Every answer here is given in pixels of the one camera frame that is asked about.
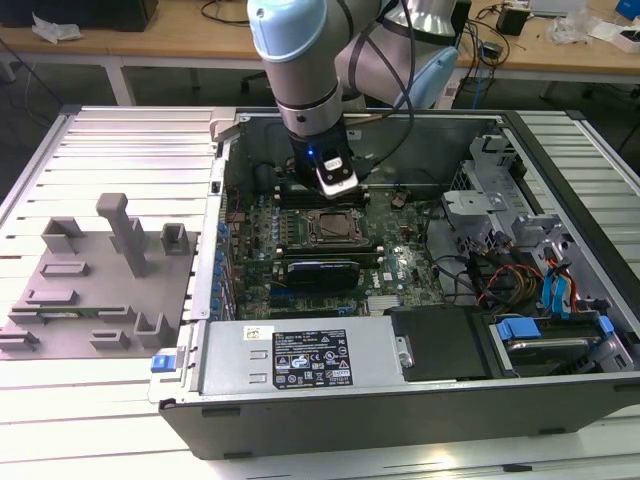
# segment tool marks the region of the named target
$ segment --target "warning label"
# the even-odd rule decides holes
[[[272,338],[276,388],[353,385],[345,330],[274,332]]]

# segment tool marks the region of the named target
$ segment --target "floor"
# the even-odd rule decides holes
[[[1,85],[0,93],[0,201],[5,197],[47,131],[57,104],[39,82],[19,65],[16,81]],[[104,71],[91,66],[38,65],[36,73],[67,104],[114,105]],[[249,94],[240,92],[240,80],[252,72],[201,70],[202,88],[193,91],[189,71],[173,68],[129,68],[139,105],[273,105],[264,80],[252,83]],[[632,86],[595,85],[591,98],[583,98],[584,85],[561,83],[551,100],[539,98],[541,82],[496,81],[478,108],[519,110],[579,110],[604,138],[617,148],[640,121],[640,102],[630,98]],[[462,92],[455,108],[471,108],[475,86]],[[640,171],[640,132],[627,143],[625,160]]]

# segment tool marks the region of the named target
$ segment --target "screw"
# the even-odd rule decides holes
[[[400,354],[400,365],[402,365],[402,368],[411,368],[413,367],[413,360],[411,358],[411,355],[409,355],[408,353],[401,353]]]

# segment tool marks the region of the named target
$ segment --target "desk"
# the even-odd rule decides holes
[[[474,0],[472,18],[495,0]],[[262,69],[248,28],[222,25],[200,14],[202,1],[160,0],[145,32],[84,29],[85,38],[52,45],[30,29],[0,28],[2,37],[27,62],[88,64],[104,67],[118,105],[135,105],[125,66]],[[615,21],[616,0],[591,0],[594,15]],[[244,3],[221,8],[226,18],[246,18]],[[495,25],[496,15],[485,22]],[[509,37],[511,55],[495,73],[496,78],[593,83],[640,83],[640,58],[594,39],[590,45],[554,45],[547,38],[548,19],[534,18],[520,37]],[[481,36],[493,34],[481,27]],[[465,35],[462,55],[449,88],[438,103],[451,108],[459,82],[471,64],[470,41]],[[15,60],[0,51],[0,62]]]
[[[82,29],[85,38],[53,45],[28,28],[1,28],[0,37],[25,62],[99,65],[111,83],[118,105],[135,105],[125,66],[260,70],[262,61],[251,31],[222,25],[200,14],[199,0],[160,0],[144,32]],[[225,4],[223,18],[246,18],[244,2]],[[0,62],[15,61],[0,50]]]
[[[474,0],[470,18],[475,18],[480,9],[495,4],[493,0]],[[594,16],[605,21],[625,25],[625,18],[615,12],[617,0],[590,0]],[[497,14],[490,14],[484,23],[495,27]],[[555,45],[547,35],[551,20],[530,19],[519,37],[507,36],[511,46],[509,58],[495,72],[495,78],[509,80],[545,80],[549,82],[588,83],[640,83],[640,57],[627,54],[602,40],[593,39],[591,44]],[[480,26],[480,38],[500,45],[504,41],[489,29]],[[451,108],[463,79],[473,60],[469,35],[464,35],[461,55],[445,95],[438,108]]]

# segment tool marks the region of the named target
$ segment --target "circuit board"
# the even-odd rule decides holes
[[[270,196],[230,198],[236,319],[379,315],[368,303],[379,296],[397,296],[404,306],[443,303],[440,282],[425,259],[424,203],[398,208],[392,205],[396,194],[391,188],[369,189],[366,206],[337,210],[283,208]],[[277,280],[283,243],[321,252],[323,242],[340,241],[354,247],[376,245],[374,268],[360,268],[354,288],[291,294]]]

